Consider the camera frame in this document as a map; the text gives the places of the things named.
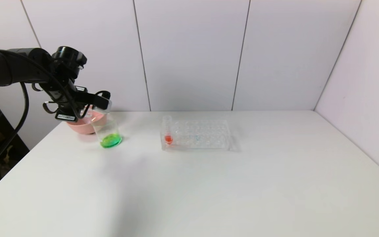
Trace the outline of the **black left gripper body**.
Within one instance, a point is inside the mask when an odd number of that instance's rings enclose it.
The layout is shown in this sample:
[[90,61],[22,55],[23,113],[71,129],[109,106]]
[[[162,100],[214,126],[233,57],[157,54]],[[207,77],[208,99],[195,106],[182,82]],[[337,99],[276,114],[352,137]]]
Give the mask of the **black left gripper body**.
[[55,99],[58,105],[55,119],[60,121],[77,122],[80,119],[81,107],[75,102],[74,96],[78,92],[75,79],[55,79],[59,88],[60,98]]

